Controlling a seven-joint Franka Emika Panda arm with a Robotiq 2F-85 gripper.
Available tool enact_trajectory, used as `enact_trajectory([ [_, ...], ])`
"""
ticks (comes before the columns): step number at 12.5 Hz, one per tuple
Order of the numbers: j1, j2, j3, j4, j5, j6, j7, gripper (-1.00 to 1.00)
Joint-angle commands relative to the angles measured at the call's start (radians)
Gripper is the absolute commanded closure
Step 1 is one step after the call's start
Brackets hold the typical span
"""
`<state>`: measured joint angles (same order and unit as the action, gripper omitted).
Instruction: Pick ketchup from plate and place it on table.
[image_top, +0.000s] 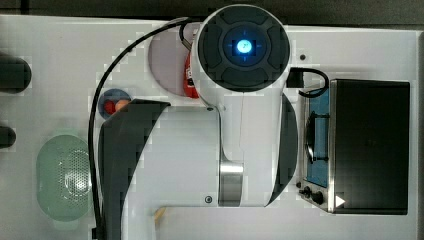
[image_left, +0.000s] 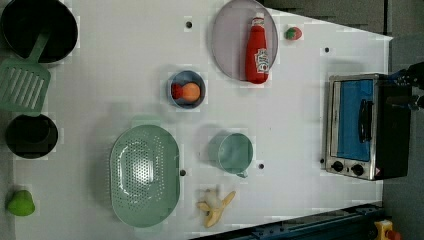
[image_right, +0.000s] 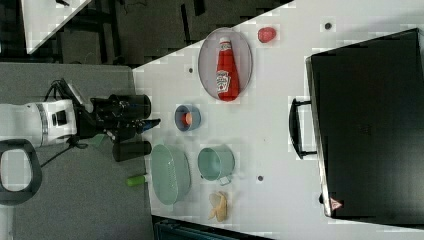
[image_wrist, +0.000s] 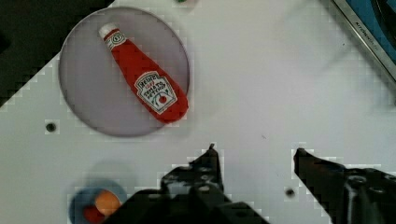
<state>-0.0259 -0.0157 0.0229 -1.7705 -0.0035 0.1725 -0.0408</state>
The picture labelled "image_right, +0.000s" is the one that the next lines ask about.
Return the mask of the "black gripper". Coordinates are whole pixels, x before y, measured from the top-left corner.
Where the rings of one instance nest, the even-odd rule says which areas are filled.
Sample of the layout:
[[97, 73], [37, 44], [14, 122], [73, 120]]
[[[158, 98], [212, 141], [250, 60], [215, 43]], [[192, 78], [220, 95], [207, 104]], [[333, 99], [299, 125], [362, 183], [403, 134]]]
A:
[[126, 119], [119, 116], [118, 107], [109, 97], [91, 98], [91, 112], [82, 105], [75, 107], [77, 136], [80, 139], [92, 138], [109, 131], [114, 141], [125, 141], [160, 124], [160, 119]]

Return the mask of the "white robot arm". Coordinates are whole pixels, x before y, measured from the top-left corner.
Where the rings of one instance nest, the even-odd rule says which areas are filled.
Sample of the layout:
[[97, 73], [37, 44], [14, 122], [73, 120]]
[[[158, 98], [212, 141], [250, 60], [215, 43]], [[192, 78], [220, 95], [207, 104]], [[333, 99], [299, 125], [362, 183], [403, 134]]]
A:
[[42, 183], [42, 167], [36, 150], [66, 143], [69, 148], [84, 149], [80, 141], [99, 134], [113, 142], [112, 154], [117, 162], [148, 155], [148, 141], [133, 138], [160, 124], [152, 119], [151, 101], [145, 95], [111, 95], [92, 98], [88, 104], [77, 98], [52, 102], [1, 106], [1, 159], [29, 162], [31, 179], [19, 190], [1, 186], [1, 203], [15, 206], [31, 199]]

